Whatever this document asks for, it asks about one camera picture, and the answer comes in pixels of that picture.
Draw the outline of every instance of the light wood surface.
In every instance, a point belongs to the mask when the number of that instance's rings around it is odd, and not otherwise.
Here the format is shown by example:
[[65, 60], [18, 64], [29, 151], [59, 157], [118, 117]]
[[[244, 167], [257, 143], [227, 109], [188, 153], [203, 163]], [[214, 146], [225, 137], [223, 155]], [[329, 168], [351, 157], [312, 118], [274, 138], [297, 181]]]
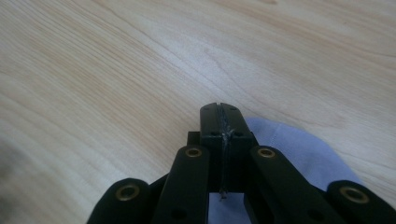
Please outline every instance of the light wood surface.
[[0, 2], [0, 223], [84, 223], [224, 102], [330, 144], [396, 206], [393, 0]]

